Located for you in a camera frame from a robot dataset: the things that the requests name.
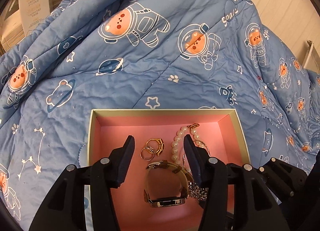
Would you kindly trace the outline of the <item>blue astronaut bear quilt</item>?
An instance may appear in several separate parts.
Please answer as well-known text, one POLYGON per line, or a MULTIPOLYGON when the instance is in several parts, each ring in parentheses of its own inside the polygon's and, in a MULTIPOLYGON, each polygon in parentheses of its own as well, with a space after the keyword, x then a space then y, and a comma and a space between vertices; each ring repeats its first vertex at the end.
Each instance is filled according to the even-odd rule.
POLYGON ((310 172, 319 75, 251 0, 63 0, 1 57, 1 198, 28 230, 93 109, 235 109, 255 167, 310 172))

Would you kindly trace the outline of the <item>green box pink lining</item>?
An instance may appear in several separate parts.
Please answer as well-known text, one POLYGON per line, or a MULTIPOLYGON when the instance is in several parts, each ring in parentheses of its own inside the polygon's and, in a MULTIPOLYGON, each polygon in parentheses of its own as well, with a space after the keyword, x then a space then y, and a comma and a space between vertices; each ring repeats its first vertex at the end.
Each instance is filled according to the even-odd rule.
POLYGON ((94 109, 88 132, 88 164, 109 156, 129 135, 135 152, 125 182, 111 191, 121 230, 197 230, 203 210, 193 198, 180 206, 153 208, 144 201, 146 166, 171 160, 177 133, 197 123, 197 133, 211 156, 223 163, 250 161, 235 109, 112 110, 94 109))

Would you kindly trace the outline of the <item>rose gold wristwatch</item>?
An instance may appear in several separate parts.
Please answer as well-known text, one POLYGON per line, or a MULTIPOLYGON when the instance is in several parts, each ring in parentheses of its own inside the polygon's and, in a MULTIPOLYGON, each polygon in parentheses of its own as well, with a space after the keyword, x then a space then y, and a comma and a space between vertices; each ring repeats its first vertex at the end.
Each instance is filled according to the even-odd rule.
POLYGON ((189 196, 193 177, 180 165, 167 160, 146 167, 144 201, 153 208, 180 206, 189 196))

